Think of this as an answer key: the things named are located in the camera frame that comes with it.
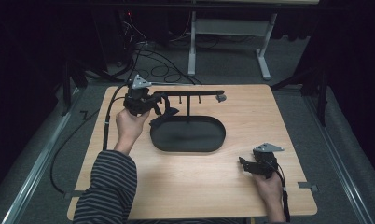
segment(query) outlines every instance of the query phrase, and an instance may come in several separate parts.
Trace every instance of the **person's left hand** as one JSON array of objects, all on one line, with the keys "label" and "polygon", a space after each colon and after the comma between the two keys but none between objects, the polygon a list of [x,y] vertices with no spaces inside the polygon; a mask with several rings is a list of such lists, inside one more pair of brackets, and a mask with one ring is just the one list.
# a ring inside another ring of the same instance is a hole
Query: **person's left hand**
[{"label": "person's left hand", "polygon": [[150,111],[137,117],[132,115],[127,109],[123,109],[116,116],[116,124],[118,126],[118,142],[115,150],[126,155],[132,150],[137,138],[141,135],[144,122],[149,117]]}]

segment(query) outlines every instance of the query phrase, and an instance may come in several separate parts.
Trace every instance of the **hand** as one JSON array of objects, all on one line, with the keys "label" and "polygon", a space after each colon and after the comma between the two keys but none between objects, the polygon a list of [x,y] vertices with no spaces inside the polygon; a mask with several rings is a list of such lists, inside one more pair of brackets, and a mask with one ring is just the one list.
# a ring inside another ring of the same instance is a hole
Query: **hand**
[{"label": "hand", "polygon": [[285,222],[284,209],[281,204],[283,187],[280,177],[275,172],[272,172],[269,179],[266,179],[264,175],[252,174],[252,176],[257,183],[257,191],[266,204],[269,222]]},{"label": "hand", "polygon": [[118,126],[118,142],[115,150],[129,155],[135,141],[141,135],[144,122],[149,117],[150,111],[136,117],[127,109],[123,109],[116,115],[116,124]]}]

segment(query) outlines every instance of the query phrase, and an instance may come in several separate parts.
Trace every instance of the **striped shirt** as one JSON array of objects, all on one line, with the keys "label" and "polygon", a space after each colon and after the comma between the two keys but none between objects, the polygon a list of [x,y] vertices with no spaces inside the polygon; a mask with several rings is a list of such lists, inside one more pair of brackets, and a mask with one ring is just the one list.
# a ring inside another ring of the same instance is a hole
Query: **striped shirt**
[{"label": "striped shirt", "polygon": [[92,167],[90,187],[77,202],[73,223],[126,223],[136,187],[131,157],[115,150],[100,152]]}]

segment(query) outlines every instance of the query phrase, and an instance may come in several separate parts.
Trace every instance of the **person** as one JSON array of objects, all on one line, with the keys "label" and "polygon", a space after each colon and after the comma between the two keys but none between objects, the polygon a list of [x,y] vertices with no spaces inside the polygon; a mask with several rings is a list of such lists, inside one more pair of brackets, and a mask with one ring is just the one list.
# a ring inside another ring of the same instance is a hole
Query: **person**
[{"label": "person", "polygon": [[[137,187],[136,166],[129,156],[149,112],[141,116],[127,109],[117,113],[118,141],[113,150],[101,151],[91,171],[90,187],[76,205],[73,223],[127,223]],[[284,223],[280,178],[253,175],[258,193],[266,204],[271,223]]]}]

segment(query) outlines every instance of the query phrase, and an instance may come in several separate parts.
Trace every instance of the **black tray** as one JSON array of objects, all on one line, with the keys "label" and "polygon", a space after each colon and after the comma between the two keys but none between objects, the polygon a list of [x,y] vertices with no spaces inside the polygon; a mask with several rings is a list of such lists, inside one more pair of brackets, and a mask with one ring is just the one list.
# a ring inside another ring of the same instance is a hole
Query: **black tray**
[{"label": "black tray", "polygon": [[208,116],[172,116],[150,129],[153,145],[169,152],[212,152],[225,136],[222,122]]}]

